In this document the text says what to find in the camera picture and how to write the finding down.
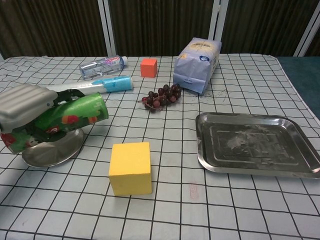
stainless steel tray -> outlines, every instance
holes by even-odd
[[[203,113],[198,160],[219,173],[320,178],[320,157],[301,128],[282,116]]]

plastic water bottle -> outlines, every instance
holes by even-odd
[[[116,55],[80,64],[79,69],[83,79],[89,80],[96,76],[103,76],[121,71],[127,63],[128,59],[126,56]]]

yellow cube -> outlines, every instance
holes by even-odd
[[[109,180],[115,196],[151,194],[149,142],[114,144]]]

blue label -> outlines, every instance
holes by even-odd
[[[199,58],[201,61],[209,61],[209,58],[207,56],[200,56]]]

pink mark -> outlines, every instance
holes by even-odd
[[[190,198],[194,199],[194,200],[198,199],[199,195],[198,195],[198,187],[197,187],[197,185],[190,184],[189,188],[190,188]]]

